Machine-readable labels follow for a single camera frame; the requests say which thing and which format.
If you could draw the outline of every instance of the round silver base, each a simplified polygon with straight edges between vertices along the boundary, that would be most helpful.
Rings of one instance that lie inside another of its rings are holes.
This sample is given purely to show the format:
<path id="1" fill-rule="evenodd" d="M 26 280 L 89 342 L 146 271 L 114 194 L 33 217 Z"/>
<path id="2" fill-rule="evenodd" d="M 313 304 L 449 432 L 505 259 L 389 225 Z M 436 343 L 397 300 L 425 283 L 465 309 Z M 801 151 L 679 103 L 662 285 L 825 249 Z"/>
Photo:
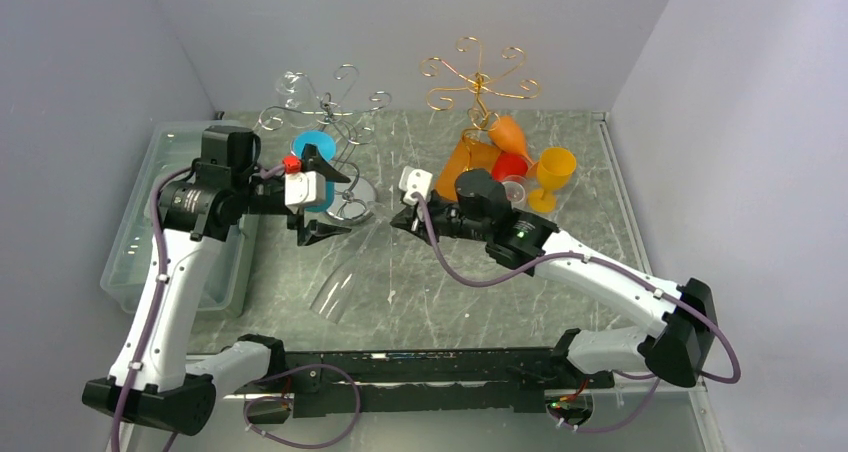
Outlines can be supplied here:
<path id="1" fill-rule="evenodd" d="M 350 183 L 341 184 L 337 182 L 335 184 L 333 203 L 324 214 L 333 222 L 342 225 L 361 224 L 373 215 L 363 203 L 376 202 L 377 189 L 362 177 L 359 178 L 353 189 L 345 192 L 349 187 Z"/>

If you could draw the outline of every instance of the robotic arm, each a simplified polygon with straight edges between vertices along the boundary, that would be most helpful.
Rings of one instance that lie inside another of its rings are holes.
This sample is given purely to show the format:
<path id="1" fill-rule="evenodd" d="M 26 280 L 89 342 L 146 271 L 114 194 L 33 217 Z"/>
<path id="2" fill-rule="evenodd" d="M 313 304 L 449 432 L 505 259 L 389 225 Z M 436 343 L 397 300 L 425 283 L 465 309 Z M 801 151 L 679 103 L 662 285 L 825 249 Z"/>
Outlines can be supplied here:
<path id="1" fill-rule="evenodd" d="M 221 397 L 285 370 L 283 343 L 256 335 L 202 362 L 185 362 L 206 277 L 244 214 L 286 215 L 301 246 L 349 232 L 304 223 L 304 208 L 326 200 L 326 180 L 350 181 L 314 145 L 300 159 L 287 157 L 283 176 L 259 168 L 259 149 L 250 129 L 210 127 L 189 173 L 194 181 L 164 184 L 158 199 L 154 191 L 161 229 L 155 228 L 153 246 L 167 250 L 166 268 L 154 254 L 130 333 L 109 375 L 86 384 L 83 403 L 129 422 L 194 435 Z"/>
<path id="2" fill-rule="evenodd" d="M 554 356 L 570 369 L 584 375 L 651 371 L 674 385 L 695 385 L 714 333 L 684 308 L 688 305 L 716 322 L 706 284 L 690 279 L 679 285 L 645 275 L 590 249 L 543 217 L 513 210 L 503 185 L 485 170 L 466 171 L 457 178 L 456 203 L 429 192 L 432 179 L 432 174 L 423 170 L 404 170 L 400 190 L 405 192 L 402 200 L 407 207 L 394 217 L 392 225 L 433 245 L 452 277 L 476 287 L 502 281 L 472 282 L 460 277 L 433 243 L 439 236 L 485 242 L 486 253 L 498 264 L 517 273 L 571 284 L 636 324 L 600 332 L 568 331 L 554 348 Z"/>

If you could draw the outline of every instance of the marble surface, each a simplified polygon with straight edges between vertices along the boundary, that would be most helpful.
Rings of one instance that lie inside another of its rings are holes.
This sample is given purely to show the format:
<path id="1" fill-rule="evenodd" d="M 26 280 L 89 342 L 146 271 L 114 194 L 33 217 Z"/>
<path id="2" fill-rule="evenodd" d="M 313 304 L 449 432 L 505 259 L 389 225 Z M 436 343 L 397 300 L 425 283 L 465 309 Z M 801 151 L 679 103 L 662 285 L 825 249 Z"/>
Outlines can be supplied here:
<path id="1" fill-rule="evenodd" d="M 616 193 L 604 144 L 589 112 L 504 111 L 524 129 L 532 156 L 563 146 L 579 166 L 548 217 L 589 247 L 635 268 L 636 248 Z M 228 113 L 245 125 L 257 113 Z M 360 119 L 375 140 L 353 156 L 378 200 L 401 208 L 397 181 L 405 165 L 438 174 L 467 123 L 464 111 L 386 110 Z M 262 160 L 285 155 L 294 130 L 263 132 Z M 362 242 L 363 231 L 310 247 L 295 247 L 282 217 L 263 217 L 244 313 L 236 319 L 199 318 L 189 351 L 211 353 L 246 333 L 282 339 L 288 350 L 363 350 L 552 346 L 568 328 L 601 330 L 631 325 L 617 313 L 569 286 L 521 275 L 488 289 L 453 281 L 424 242 L 380 227 L 357 260 L 356 294 L 339 324 L 309 310 L 330 273 Z M 442 239 L 448 261 L 470 278 L 506 269 L 488 258 L 482 243 Z"/>

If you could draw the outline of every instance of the plastic bin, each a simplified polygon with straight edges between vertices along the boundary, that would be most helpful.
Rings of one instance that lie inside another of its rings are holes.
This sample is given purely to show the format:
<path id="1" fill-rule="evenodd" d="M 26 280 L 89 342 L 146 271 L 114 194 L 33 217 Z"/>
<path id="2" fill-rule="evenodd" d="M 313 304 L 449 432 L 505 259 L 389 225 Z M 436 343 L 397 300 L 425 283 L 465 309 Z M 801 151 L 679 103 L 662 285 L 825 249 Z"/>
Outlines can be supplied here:
<path id="1" fill-rule="evenodd" d="M 224 120 L 168 122 L 156 126 L 100 279 L 103 290 L 128 313 L 135 313 L 138 308 L 153 252 L 150 189 L 160 178 L 200 157 L 201 136 L 210 125 L 241 124 Z M 198 318 L 241 315 L 258 224 L 258 217 L 246 215 L 230 228 L 221 256 L 206 280 Z"/>

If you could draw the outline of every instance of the gold wire stand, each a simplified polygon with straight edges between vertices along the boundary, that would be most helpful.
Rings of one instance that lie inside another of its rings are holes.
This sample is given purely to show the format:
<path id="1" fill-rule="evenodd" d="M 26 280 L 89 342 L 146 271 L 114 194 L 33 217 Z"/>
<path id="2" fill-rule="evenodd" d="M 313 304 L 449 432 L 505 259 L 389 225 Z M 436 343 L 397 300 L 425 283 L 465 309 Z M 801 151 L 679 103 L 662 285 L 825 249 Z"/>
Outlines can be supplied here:
<path id="1" fill-rule="evenodd" d="M 418 65 L 418 70 L 425 77 L 438 76 L 438 64 L 441 64 L 465 82 L 462 87 L 434 87 L 430 89 L 430 91 L 427 92 L 427 105 L 430 106 L 431 109 L 443 111 L 450 110 L 454 106 L 454 100 L 445 95 L 438 96 L 438 100 L 443 105 L 435 104 L 433 101 L 433 95 L 436 93 L 468 91 L 474 95 L 474 102 L 472 103 L 471 108 L 468 109 L 468 118 L 471 120 L 471 126 L 465 128 L 460 136 L 460 141 L 468 151 L 468 163 L 465 166 L 465 170 L 468 170 L 471 164 L 472 146 L 475 143 L 480 142 L 480 132 L 488 132 L 491 130 L 492 125 L 494 125 L 498 119 L 498 114 L 490 111 L 486 107 L 486 104 L 483 101 L 483 95 L 492 94 L 498 97 L 527 100 L 535 99 L 542 92 L 542 87 L 534 79 L 521 79 L 518 82 L 518 86 L 527 92 L 527 94 L 507 94 L 492 89 L 493 84 L 515 72 L 527 62 L 527 54 L 523 50 L 518 47 L 505 47 L 501 51 L 501 58 L 506 60 L 518 59 L 519 62 L 503 74 L 493 79 L 489 75 L 483 73 L 483 43 L 480 42 L 479 39 L 476 37 L 462 37 L 456 41 L 456 50 L 459 52 L 468 52 L 470 50 L 469 45 L 477 47 L 477 70 L 472 75 L 461 74 L 455 67 L 440 57 L 424 59 Z"/>

